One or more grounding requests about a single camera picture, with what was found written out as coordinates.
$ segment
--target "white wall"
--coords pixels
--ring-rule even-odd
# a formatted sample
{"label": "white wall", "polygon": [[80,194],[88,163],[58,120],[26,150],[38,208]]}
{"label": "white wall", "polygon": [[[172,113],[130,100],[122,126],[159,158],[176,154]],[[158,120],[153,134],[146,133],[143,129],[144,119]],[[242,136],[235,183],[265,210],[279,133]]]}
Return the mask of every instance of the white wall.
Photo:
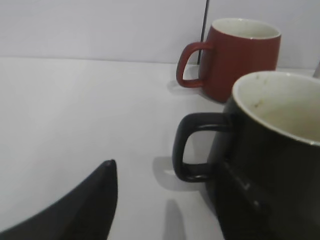
{"label": "white wall", "polygon": [[0,0],[0,56],[176,63],[185,45],[200,40],[205,4]]}
{"label": "white wall", "polygon": [[314,69],[319,62],[320,0],[210,0],[206,33],[219,18],[257,19],[277,26],[282,32],[280,67]]}

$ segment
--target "mug rim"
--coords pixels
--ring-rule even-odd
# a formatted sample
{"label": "mug rim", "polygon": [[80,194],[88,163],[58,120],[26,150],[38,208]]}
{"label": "mug rim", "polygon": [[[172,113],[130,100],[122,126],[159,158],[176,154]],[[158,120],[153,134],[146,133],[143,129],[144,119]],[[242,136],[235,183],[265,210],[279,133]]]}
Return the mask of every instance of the mug rim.
{"label": "mug rim", "polygon": [[262,119],[261,117],[257,116],[254,112],[252,112],[247,106],[246,104],[243,103],[243,101],[241,100],[241,97],[239,95],[239,87],[246,81],[251,80],[252,76],[256,76],[257,74],[271,74],[273,76],[286,76],[286,77],[296,77],[296,78],[301,78],[304,79],[305,81],[310,81],[313,83],[316,83],[318,85],[320,85],[320,81],[318,79],[315,79],[311,76],[305,76],[305,75],[300,75],[300,74],[296,74],[296,73],[291,73],[291,72],[280,72],[280,71],[259,71],[259,72],[252,72],[249,73],[247,75],[244,75],[242,77],[240,77],[233,85],[232,87],[232,96],[233,99],[235,101],[235,103],[237,104],[237,106],[247,115],[249,116],[251,119],[253,119],[254,121],[256,121],[258,124],[264,126],[265,128],[276,132],[282,136],[288,137],[290,139],[293,139],[295,141],[299,141],[311,146],[318,146],[320,147],[320,141],[314,141],[305,137],[301,137],[301,136],[297,136],[295,134],[289,133],[285,130],[282,130],[279,127],[276,127],[270,123],[268,123],[267,121],[265,121],[264,119]]}
{"label": "mug rim", "polygon": [[[236,34],[230,34],[230,33],[227,33],[226,31],[222,31],[222,30],[219,30],[217,29],[214,24],[216,24],[217,22],[222,22],[222,21],[237,21],[237,22],[240,22],[240,21],[248,21],[248,22],[251,22],[251,23],[256,23],[256,24],[260,24],[260,25],[264,25],[264,26],[267,26],[275,31],[277,31],[277,34],[273,35],[273,36],[266,36],[266,37],[245,37],[245,36],[239,36],[239,35],[236,35]],[[255,19],[249,19],[249,18],[240,18],[240,17],[225,17],[225,18],[219,18],[219,19],[216,19],[214,20],[212,23],[211,23],[211,27],[213,29],[215,29],[216,31],[218,31],[219,33],[222,33],[222,34],[225,34],[225,35],[228,35],[228,36],[231,36],[231,37],[236,37],[236,38],[241,38],[241,39],[248,39],[248,40],[268,40],[268,39],[276,39],[276,38],[279,38],[282,33],[281,31],[279,30],[279,28],[277,28],[276,26],[273,26],[267,22],[264,22],[264,21],[260,21],[260,20],[255,20]]]}

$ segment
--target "mug stain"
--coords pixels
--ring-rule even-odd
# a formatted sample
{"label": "mug stain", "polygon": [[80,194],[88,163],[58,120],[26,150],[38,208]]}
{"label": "mug stain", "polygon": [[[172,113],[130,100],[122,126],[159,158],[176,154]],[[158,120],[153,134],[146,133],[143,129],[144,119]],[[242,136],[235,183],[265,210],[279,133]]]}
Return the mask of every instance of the mug stain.
{"label": "mug stain", "polygon": [[258,107],[260,107],[262,104],[264,104],[264,101],[262,99],[260,99],[256,104],[254,104],[253,106],[257,109]]}

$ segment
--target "red mug handle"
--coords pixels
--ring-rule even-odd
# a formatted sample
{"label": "red mug handle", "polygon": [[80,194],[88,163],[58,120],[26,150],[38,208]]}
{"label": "red mug handle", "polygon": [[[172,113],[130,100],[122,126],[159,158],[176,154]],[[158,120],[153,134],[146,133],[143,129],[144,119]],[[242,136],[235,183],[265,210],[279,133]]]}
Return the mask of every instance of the red mug handle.
{"label": "red mug handle", "polygon": [[193,80],[184,80],[184,71],[187,65],[187,62],[195,51],[199,50],[212,50],[213,46],[207,42],[194,42],[187,45],[181,53],[178,66],[176,68],[176,80],[177,82],[185,88],[199,88],[204,85],[203,81],[200,79]]}

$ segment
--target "black mug handle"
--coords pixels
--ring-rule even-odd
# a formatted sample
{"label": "black mug handle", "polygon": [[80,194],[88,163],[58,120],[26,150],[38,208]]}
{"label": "black mug handle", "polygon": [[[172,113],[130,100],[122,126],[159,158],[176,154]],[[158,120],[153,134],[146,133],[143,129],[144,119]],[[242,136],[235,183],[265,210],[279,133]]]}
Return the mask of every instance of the black mug handle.
{"label": "black mug handle", "polygon": [[193,113],[185,116],[176,131],[172,161],[177,177],[185,182],[199,183],[213,179],[214,173],[208,163],[187,164],[183,162],[189,136],[199,131],[230,132],[232,125],[225,113]]}

